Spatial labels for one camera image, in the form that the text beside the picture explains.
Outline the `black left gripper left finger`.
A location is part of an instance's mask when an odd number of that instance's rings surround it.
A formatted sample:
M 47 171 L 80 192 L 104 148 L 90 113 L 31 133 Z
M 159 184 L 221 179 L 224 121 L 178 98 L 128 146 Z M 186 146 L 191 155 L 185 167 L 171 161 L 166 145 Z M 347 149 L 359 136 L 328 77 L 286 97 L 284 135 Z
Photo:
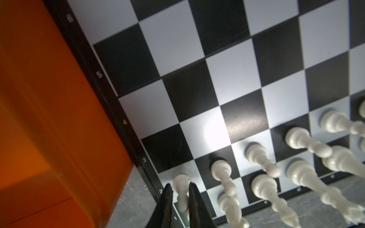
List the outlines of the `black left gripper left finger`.
M 145 228 L 169 228 L 171 226 L 173 189 L 166 184 L 155 210 Z

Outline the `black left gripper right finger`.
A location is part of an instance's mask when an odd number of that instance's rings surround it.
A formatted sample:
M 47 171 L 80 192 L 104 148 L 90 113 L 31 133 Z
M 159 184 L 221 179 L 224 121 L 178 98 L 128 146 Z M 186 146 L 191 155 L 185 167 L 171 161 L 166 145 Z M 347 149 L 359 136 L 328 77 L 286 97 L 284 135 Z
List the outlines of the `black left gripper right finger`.
M 191 228 L 216 228 L 197 185 L 193 182 L 189 184 L 188 207 Z

